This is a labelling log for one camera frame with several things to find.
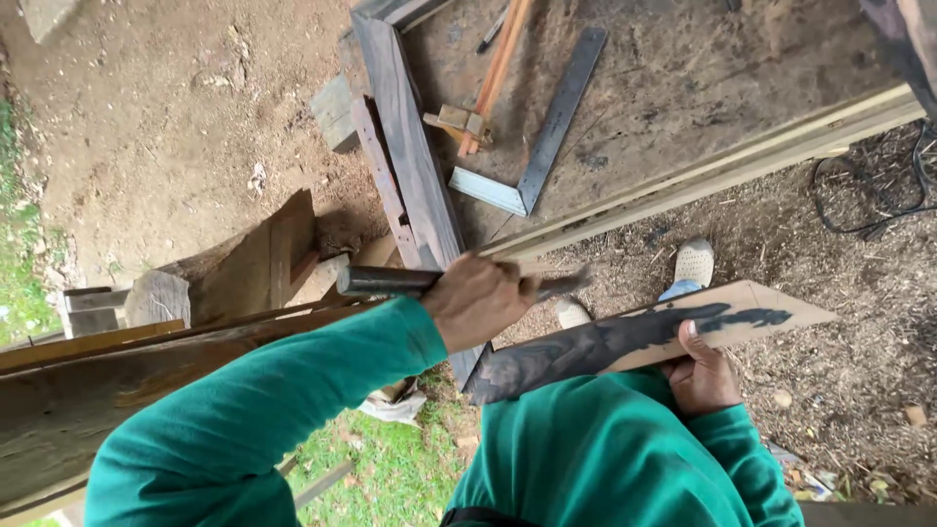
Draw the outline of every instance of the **electrical cord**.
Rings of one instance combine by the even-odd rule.
[[[839,234],[858,233],[859,237],[863,240],[871,241],[881,236],[882,233],[885,232],[885,228],[893,221],[897,221],[901,218],[905,218],[913,214],[937,210],[937,204],[925,206],[925,203],[928,201],[928,197],[930,196],[930,189],[934,186],[937,186],[937,182],[931,179],[927,174],[924,169],[924,162],[921,160],[922,150],[927,145],[929,145],[930,142],[937,141],[937,132],[935,132],[931,124],[924,119],[918,120],[916,123],[921,129],[921,133],[918,135],[915,148],[912,151],[911,164],[912,168],[914,169],[919,198],[911,206],[902,207],[895,203],[895,201],[891,199],[888,193],[875,187],[872,178],[868,173],[866,173],[866,171],[862,170],[862,168],[858,167],[851,159],[845,156],[826,158],[813,165],[813,171],[811,173],[810,180],[810,188],[813,193],[813,202],[816,205],[817,216],[820,217],[820,220],[827,229]],[[822,181],[823,179],[821,169],[823,169],[826,164],[834,161],[845,165],[847,170],[853,175],[856,183],[864,190],[867,190],[876,199],[878,202],[876,204],[876,209],[880,213],[886,215],[887,218],[866,223],[865,225],[861,225],[859,227],[851,228],[843,227],[833,223],[829,216],[824,212],[824,202],[820,198],[818,180]]]

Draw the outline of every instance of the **jeans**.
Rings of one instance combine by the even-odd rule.
[[[674,285],[670,286],[670,289],[664,291],[663,294],[658,298],[659,302],[663,302],[668,298],[673,298],[674,296],[680,296],[682,294],[692,293],[694,291],[699,291],[703,289],[703,286],[694,282],[693,280],[678,280],[674,282]]]

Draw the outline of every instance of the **right hand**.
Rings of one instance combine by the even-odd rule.
[[[420,303],[450,354],[493,339],[537,301],[539,278],[521,279],[513,263],[467,253],[453,262]]]
[[[661,370],[670,381],[680,411],[686,417],[699,417],[741,404],[738,379],[729,360],[704,344],[696,333],[696,323],[683,321],[677,338],[687,355],[661,365]]]

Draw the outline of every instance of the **green long-sleeve shirt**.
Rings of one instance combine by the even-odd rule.
[[[85,524],[295,525],[274,469],[284,452],[445,358],[432,320],[404,298],[268,344],[116,429],[91,469]],[[543,527],[803,523],[741,405],[689,421],[675,408],[651,370],[487,405],[450,508],[487,506]]]

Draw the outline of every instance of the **shoe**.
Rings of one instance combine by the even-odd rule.
[[[563,329],[569,329],[588,322],[592,322],[586,308],[582,304],[571,298],[560,298],[557,301],[557,318],[559,326]]]
[[[674,283],[692,280],[703,287],[709,287],[712,270],[716,266],[716,252],[703,238],[694,238],[683,244],[677,252],[677,268],[674,270]]]

